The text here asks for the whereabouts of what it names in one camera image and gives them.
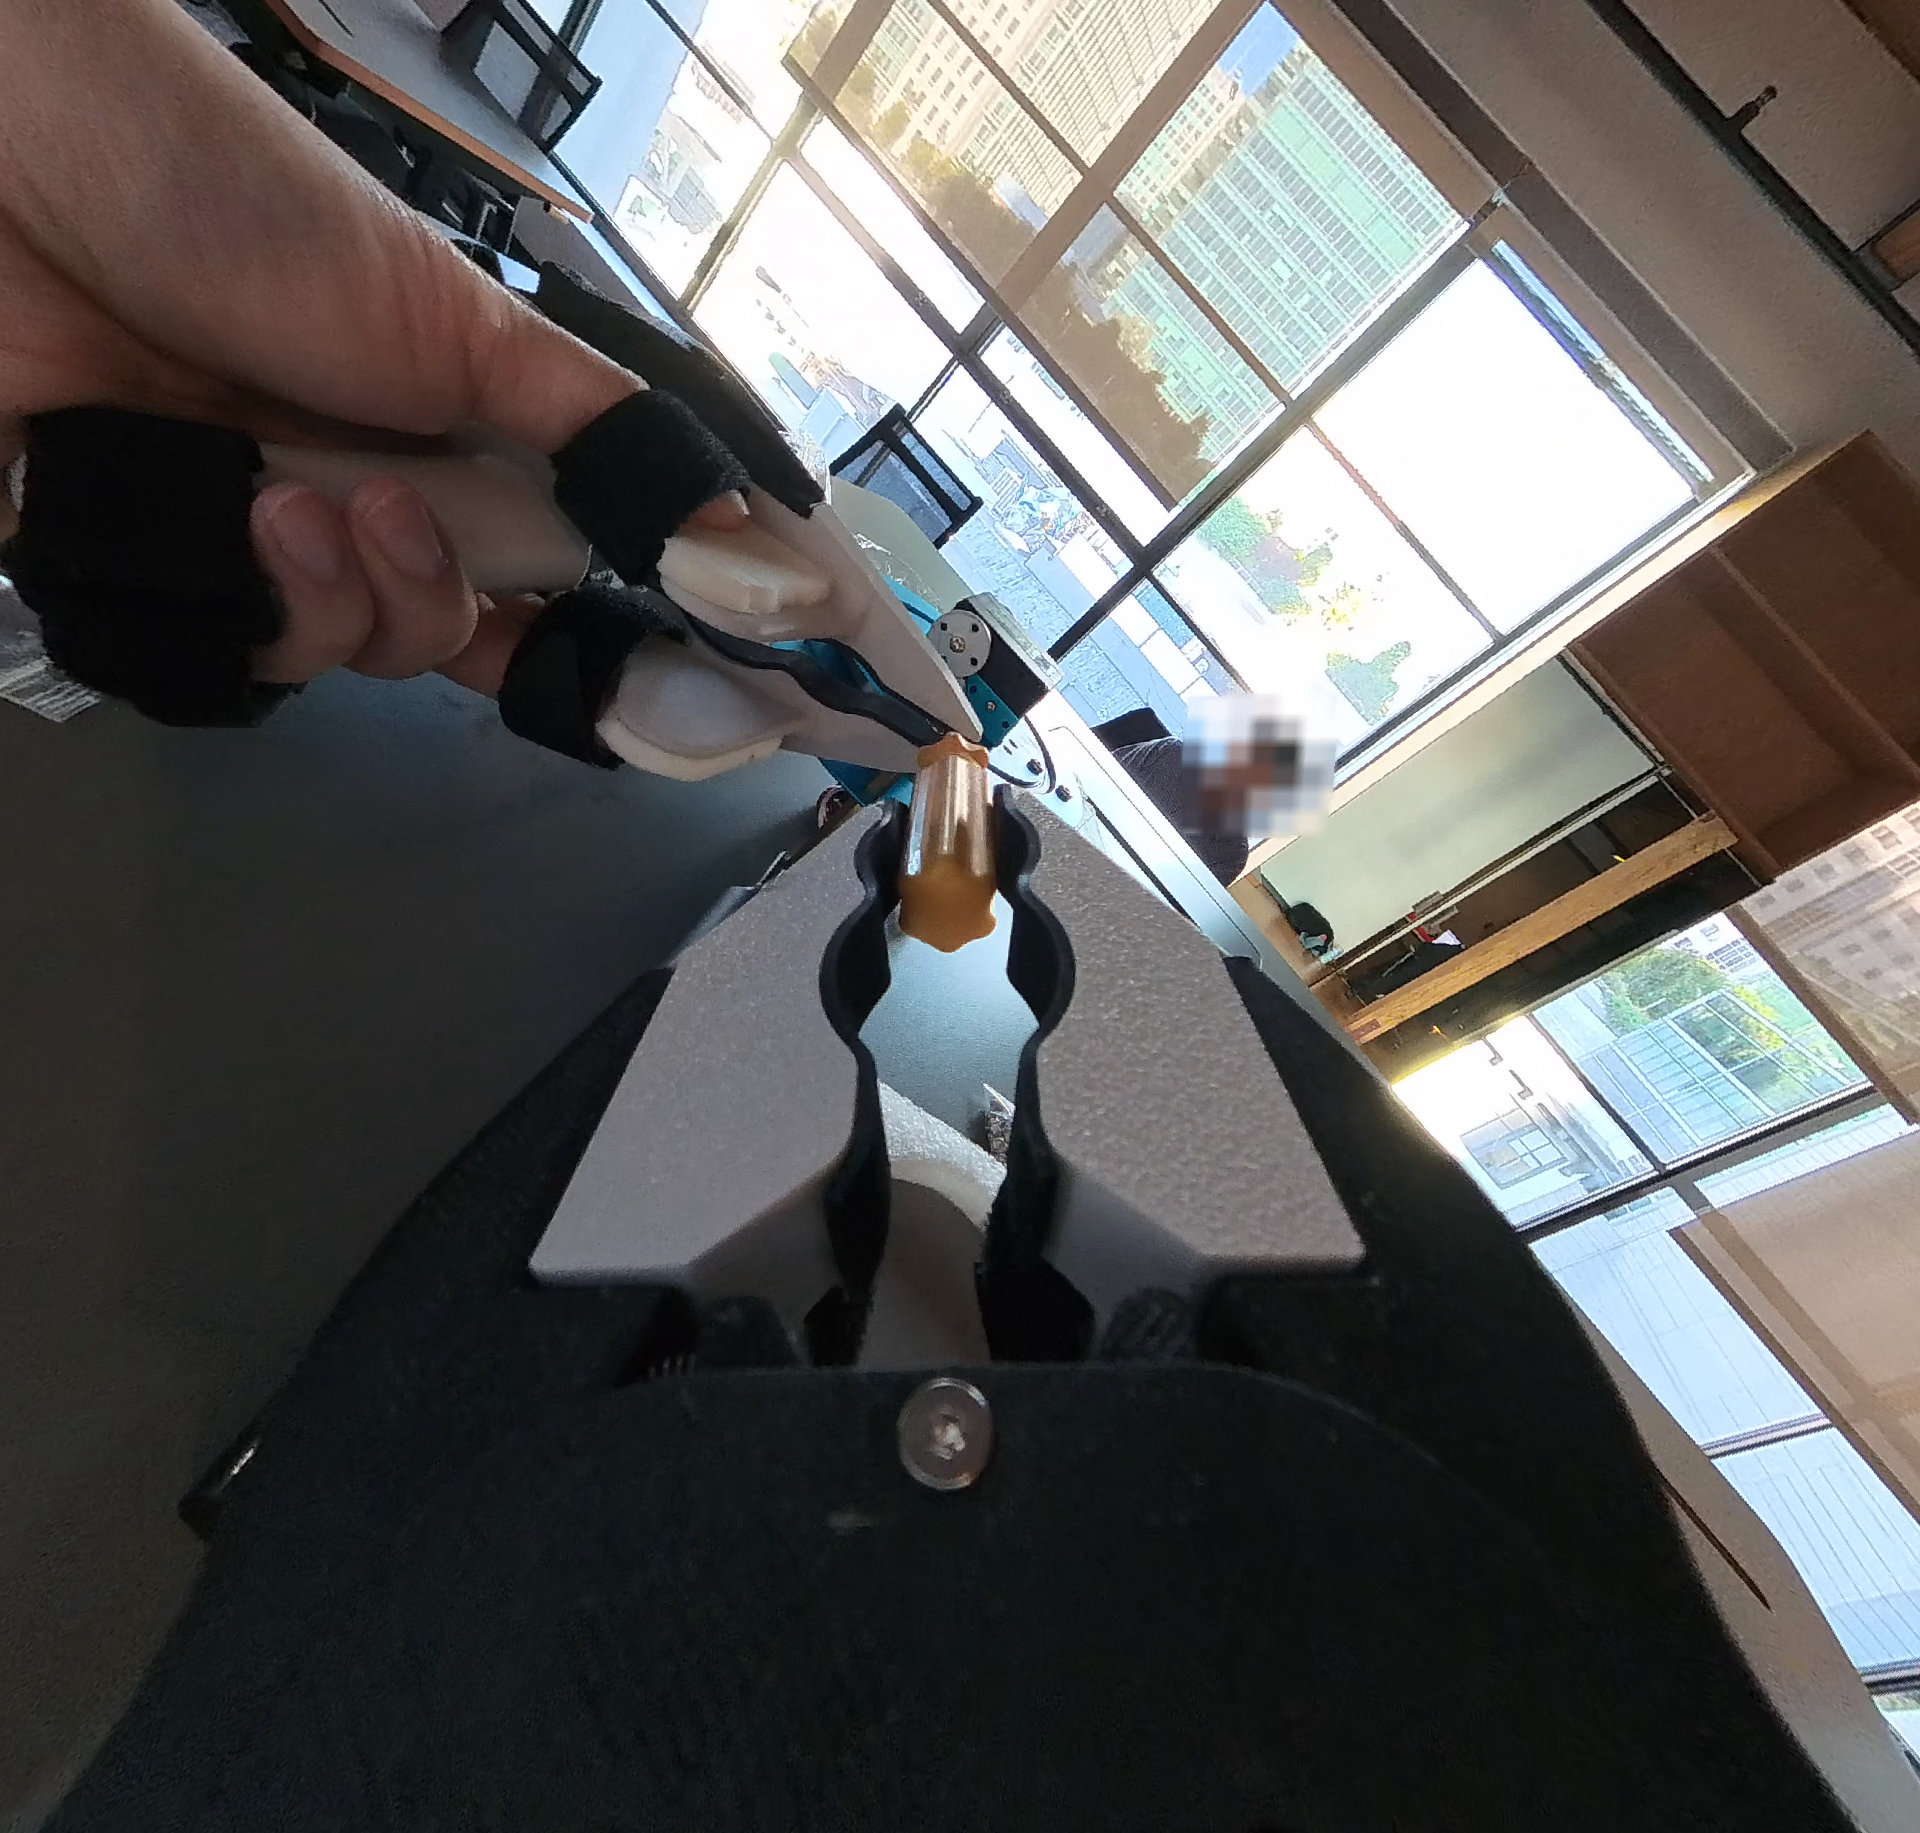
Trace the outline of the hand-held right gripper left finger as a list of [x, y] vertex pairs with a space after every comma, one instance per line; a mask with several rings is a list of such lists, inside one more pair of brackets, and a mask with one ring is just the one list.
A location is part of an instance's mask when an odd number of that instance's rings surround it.
[[856, 1362], [892, 1218], [876, 1065], [901, 808], [845, 824], [677, 956], [531, 1253], [543, 1284], [767, 1303]]

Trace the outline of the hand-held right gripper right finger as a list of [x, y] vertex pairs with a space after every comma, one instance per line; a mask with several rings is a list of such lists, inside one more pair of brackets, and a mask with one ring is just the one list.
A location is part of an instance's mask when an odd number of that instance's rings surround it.
[[1342, 1277], [1365, 1249], [1235, 965], [1027, 795], [996, 795], [1007, 979], [1032, 1010], [975, 1293], [994, 1355], [1086, 1355], [1141, 1296]]

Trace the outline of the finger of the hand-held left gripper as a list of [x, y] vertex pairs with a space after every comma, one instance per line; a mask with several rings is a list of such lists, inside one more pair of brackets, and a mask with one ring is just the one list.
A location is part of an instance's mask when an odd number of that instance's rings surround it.
[[624, 661], [598, 716], [618, 762], [684, 784], [715, 778], [778, 751], [882, 774], [912, 774], [948, 735], [879, 686], [860, 686], [804, 652], [772, 652], [772, 670], [711, 647], [641, 647]]
[[742, 525], [689, 523], [666, 540], [661, 590], [686, 620], [767, 650], [831, 643], [937, 734], [979, 740], [964, 689], [828, 502], [800, 514], [751, 492], [746, 510]]

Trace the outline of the blue robot arm base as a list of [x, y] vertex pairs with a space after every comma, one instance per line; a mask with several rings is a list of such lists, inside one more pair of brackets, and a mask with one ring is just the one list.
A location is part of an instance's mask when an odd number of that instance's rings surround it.
[[[941, 610], [901, 581], [890, 581], [901, 605], [918, 629], [939, 650], [948, 670], [964, 690], [964, 698], [981, 725], [981, 740], [991, 748], [992, 774], [1011, 788], [1053, 794], [1074, 802], [1071, 784], [1053, 763], [1044, 739], [1032, 722], [1033, 710], [1062, 681], [1051, 656], [1027, 641], [1021, 624], [1009, 620], [994, 597], [966, 597], [959, 605]], [[804, 652], [831, 677], [860, 686], [876, 686], [876, 673], [866, 670], [851, 652], [830, 641], [784, 641], [781, 650]], [[857, 808], [879, 802], [906, 804], [912, 780], [885, 778], [872, 771], [845, 762], [823, 762], [836, 784], [823, 795], [820, 808], [821, 827]]]

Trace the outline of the yellow handled screwdriver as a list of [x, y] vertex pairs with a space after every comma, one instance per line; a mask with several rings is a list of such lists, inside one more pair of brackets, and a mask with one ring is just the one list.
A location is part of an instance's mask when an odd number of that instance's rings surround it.
[[957, 954], [992, 936], [996, 891], [991, 756], [945, 735], [918, 756], [901, 855], [901, 933]]

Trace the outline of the white foam block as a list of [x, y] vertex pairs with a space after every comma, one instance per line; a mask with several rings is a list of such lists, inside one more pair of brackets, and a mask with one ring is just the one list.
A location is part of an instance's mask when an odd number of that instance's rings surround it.
[[892, 1212], [856, 1363], [979, 1367], [991, 1346], [975, 1270], [1006, 1166], [890, 1085], [879, 1087], [879, 1107]]

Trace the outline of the person's left hand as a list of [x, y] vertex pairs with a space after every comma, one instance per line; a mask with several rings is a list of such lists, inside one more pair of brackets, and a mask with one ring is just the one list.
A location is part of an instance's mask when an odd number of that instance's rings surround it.
[[521, 650], [679, 646], [646, 610], [483, 608], [394, 475], [258, 487], [255, 443], [562, 454], [677, 401], [494, 284], [169, 0], [4, 0], [4, 461], [14, 584], [76, 682], [254, 725], [333, 670], [496, 695]]

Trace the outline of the black mesh chair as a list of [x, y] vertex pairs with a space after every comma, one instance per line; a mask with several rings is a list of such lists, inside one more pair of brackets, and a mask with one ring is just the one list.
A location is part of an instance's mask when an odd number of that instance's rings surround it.
[[449, 64], [471, 74], [547, 155], [603, 88], [529, 0], [466, 0], [439, 39]]
[[939, 458], [903, 406], [892, 406], [846, 453], [835, 458], [830, 475], [895, 502], [937, 549], [966, 528], [986, 504]]

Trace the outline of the grey projection screen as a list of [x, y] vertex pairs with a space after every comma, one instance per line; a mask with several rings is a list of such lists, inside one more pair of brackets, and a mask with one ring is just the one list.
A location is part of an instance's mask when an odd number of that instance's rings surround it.
[[1652, 752], [1562, 663], [1450, 728], [1267, 857], [1286, 908], [1350, 950], [1652, 771]]

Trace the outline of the large grid window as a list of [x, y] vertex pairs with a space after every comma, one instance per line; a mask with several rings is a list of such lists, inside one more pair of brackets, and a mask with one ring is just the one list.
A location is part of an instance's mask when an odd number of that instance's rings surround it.
[[1751, 475], [1701, 371], [1331, 0], [535, 0], [565, 168], [820, 450], [884, 406], [1083, 716], [1364, 762]]
[[1916, 806], [1397, 1085], [1916, 1747]]

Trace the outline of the dark table with wood edge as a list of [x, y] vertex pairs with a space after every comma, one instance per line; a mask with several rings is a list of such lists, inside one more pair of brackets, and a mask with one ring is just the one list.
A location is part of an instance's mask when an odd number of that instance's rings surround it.
[[385, 118], [414, 155], [409, 201], [430, 210], [435, 192], [463, 174], [494, 190], [508, 209], [535, 199], [541, 210], [590, 224], [588, 199], [547, 151], [517, 125], [478, 79], [459, 67], [417, 0], [247, 0], [270, 19], [302, 61], [337, 76]]

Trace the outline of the wooden cabinet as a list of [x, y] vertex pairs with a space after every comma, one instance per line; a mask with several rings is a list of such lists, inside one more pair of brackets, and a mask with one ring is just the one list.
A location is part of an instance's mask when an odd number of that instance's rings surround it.
[[1916, 479], [1871, 432], [1802, 458], [1570, 659], [1775, 881], [1916, 802]]

